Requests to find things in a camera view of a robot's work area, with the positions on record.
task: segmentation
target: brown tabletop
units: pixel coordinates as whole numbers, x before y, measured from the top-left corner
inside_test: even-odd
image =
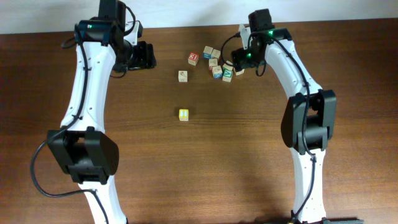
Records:
[[[312,77],[338,99],[323,167],[330,218],[398,220],[398,19],[281,23]],[[201,55],[238,26],[145,29],[157,67],[110,79],[106,134],[119,146],[116,187],[134,223],[237,223],[289,217],[290,151],[280,134],[286,96],[274,71],[214,80]],[[30,158],[59,128],[72,92],[71,32],[0,35],[0,223],[93,223],[84,195],[41,195]],[[232,40],[225,56],[241,47]],[[190,52],[200,55],[188,64]],[[179,83],[179,70],[188,83]],[[190,110],[189,122],[178,109]],[[49,192],[78,189],[48,148],[36,163]]]

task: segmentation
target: block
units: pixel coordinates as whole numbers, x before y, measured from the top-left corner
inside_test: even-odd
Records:
[[[235,68],[234,68],[234,72],[236,75],[242,75],[244,73],[244,69],[242,69],[240,72],[236,72]]]
[[[221,58],[221,52],[219,50],[214,49],[213,52],[211,53],[211,58],[216,58],[217,61],[219,61]]]
[[[180,113],[178,115],[180,121],[188,121],[189,119],[189,111],[188,109],[180,109]]]
[[[215,66],[211,69],[214,78],[221,78],[223,76],[223,69],[221,66]]]
[[[215,66],[218,66],[217,58],[209,59],[209,71]]]
[[[232,80],[232,71],[231,70],[224,70],[223,81],[231,82]]]
[[[178,71],[178,81],[179,82],[188,82],[188,72],[187,71]]]
[[[207,59],[211,59],[211,53],[213,52],[213,48],[206,46],[205,50],[203,51],[203,57]]]
[[[195,54],[195,53],[191,53],[188,57],[188,63],[190,63],[191,65],[197,65],[199,61],[199,55]]]
[[[232,66],[230,66],[230,65],[224,64],[224,65],[223,65],[223,69],[224,69],[224,70],[233,71],[234,67],[232,67]]]

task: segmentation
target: white wall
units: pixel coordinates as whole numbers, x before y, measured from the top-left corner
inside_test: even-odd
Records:
[[[144,27],[248,23],[269,8],[274,22],[398,17],[398,0],[124,0]],[[72,30],[99,0],[0,0],[0,34]]]

